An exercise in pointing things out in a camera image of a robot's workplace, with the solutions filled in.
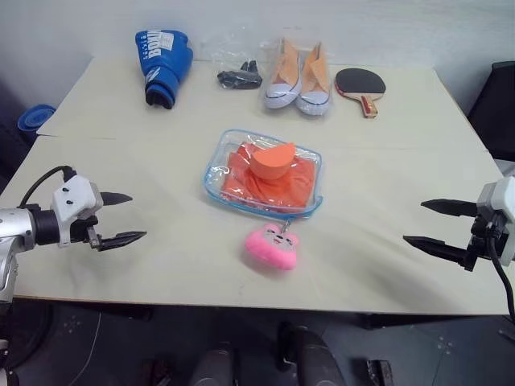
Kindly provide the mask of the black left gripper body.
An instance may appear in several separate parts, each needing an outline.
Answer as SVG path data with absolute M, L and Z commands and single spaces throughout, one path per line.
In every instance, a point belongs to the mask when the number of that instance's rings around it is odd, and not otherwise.
M 70 227 L 71 241 L 89 243 L 92 249 L 101 251 L 101 236 L 97 234 L 94 226 L 98 224 L 96 214 L 102 209 L 104 201 L 95 183 L 89 184 L 87 199 L 82 199 L 80 202 L 84 207 L 78 211 Z

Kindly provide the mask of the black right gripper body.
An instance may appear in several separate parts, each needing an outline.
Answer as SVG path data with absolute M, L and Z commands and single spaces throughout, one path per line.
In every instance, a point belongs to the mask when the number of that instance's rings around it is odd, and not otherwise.
M 471 234 L 463 260 L 463 267 L 470 272 L 474 269 L 478 258 L 490 260 L 488 252 L 490 240 L 495 241 L 496 254 L 501 258 L 508 240 L 506 218 L 499 211 L 490 217 L 478 214 L 472 224 Z

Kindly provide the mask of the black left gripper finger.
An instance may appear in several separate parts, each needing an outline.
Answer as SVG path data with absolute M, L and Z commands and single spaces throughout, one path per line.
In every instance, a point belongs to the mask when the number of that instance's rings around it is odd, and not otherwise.
M 101 235 L 96 234 L 90 241 L 89 244 L 92 249 L 96 249 L 98 252 L 107 251 L 116 248 L 122 248 L 131 244 L 137 240 L 143 238 L 147 232 L 131 231 L 122 232 L 116 234 L 114 237 L 104 239 Z
M 132 197 L 122 194 L 122 193 L 107 192 L 107 191 L 101 192 L 101 198 L 102 198 L 104 206 L 118 205 L 121 203 L 129 202 L 133 199 Z

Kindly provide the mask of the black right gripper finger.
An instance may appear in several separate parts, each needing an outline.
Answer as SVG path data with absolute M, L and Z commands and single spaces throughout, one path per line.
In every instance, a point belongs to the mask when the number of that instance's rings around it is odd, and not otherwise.
M 477 216 L 476 203 L 457 199 L 432 199 L 421 202 L 422 207 L 449 216 Z
M 447 245 L 442 240 L 436 240 L 425 236 L 403 236 L 411 246 L 440 259 L 452 261 L 460 266 L 467 266 L 468 252 L 465 249 Z

